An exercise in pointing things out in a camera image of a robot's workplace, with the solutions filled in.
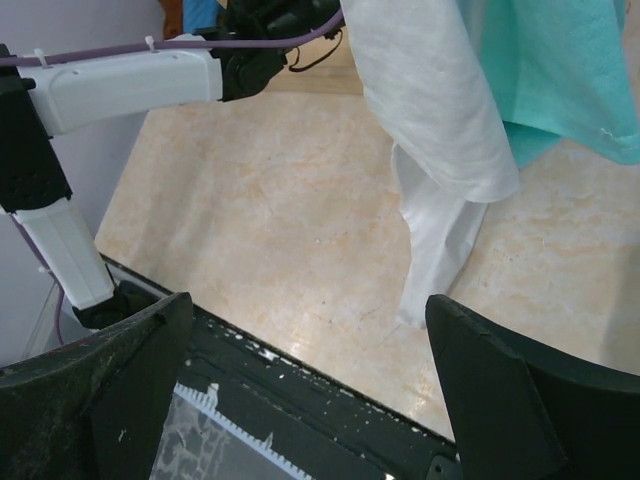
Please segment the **white t-shirt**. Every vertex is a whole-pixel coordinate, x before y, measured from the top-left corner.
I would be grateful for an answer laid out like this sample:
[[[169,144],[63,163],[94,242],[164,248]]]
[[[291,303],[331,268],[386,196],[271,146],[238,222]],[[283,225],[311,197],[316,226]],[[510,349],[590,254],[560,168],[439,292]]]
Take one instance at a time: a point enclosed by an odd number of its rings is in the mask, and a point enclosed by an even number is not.
[[[393,141],[391,167],[410,231],[397,317],[425,326],[429,296],[449,291],[488,206],[519,173],[480,65],[484,1],[346,1],[363,94]]]

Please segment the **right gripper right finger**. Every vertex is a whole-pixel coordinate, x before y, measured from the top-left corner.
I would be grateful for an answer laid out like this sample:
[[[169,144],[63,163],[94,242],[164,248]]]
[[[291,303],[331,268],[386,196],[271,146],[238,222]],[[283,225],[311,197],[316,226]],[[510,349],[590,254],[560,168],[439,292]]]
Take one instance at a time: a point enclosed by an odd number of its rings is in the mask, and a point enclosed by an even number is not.
[[[639,378],[505,328],[445,295],[429,342],[467,479],[636,479]]]

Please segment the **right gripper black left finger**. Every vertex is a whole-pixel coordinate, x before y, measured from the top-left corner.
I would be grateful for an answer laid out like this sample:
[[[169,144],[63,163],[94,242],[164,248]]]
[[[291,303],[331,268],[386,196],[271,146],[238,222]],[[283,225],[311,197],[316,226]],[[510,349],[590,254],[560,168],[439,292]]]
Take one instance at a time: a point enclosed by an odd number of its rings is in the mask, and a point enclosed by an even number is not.
[[[192,326],[175,293],[2,368],[2,478],[149,478]]]

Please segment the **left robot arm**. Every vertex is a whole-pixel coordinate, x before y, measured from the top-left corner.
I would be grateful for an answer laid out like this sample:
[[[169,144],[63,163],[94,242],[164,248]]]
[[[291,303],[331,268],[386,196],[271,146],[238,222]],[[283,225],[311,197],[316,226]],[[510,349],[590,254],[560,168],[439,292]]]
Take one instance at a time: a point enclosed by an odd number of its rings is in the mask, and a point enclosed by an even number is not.
[[[179,104],[261,93],[287,54],[341,33],[336,1],[231,1],[222,19],[167,41],[45,55],[1,55],[1,209],[23,230],[92,331],[145,309],[118,286],[73,201],[54,137]]]

